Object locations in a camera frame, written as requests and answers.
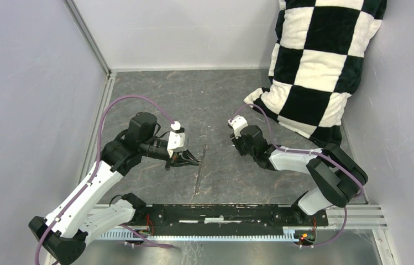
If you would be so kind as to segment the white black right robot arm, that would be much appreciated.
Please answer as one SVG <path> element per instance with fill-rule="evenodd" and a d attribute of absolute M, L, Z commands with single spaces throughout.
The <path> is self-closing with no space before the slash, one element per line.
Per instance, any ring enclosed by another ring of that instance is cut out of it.
<path fill-rule="evenodd" d="M 239 154 L 251 156 L 260 168 L 301 172 L 312 177 L 316 188 L 292 205 L 291 216 L 298 225 L 308 224 L 320 210 L 346 207 L 368 182 L 366 172 L 336 144 L 322 149 L 286 149 L 268 143 L 256 125 L 231 126 L 231 129 L 230 138 Z"/>

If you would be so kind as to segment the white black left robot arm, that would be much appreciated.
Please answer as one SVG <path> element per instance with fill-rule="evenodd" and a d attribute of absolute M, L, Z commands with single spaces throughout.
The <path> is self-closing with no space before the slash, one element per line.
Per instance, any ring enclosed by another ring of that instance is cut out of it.
<path fill-rule="evenodd" d="M 161 160 L 165 168 L 198 166 L 200 161 L 188 150 L 183 130 L 170 132 L 164 140 L 157 136 L 160 125 L 154 114 L 139 112 L 128 128 L 105 144 L 100 161 L 95 162 L 82 182 L 50 214 L 36 216 L 29 223 L 33 235 L 59 264 L 72 264 L 93 240 L 114 227 L 130 222 L 141 224 L 146 203 L 134 194 L 122 196 L 113 205 L 88 216 L 107 191 L 143 157 Z"/>

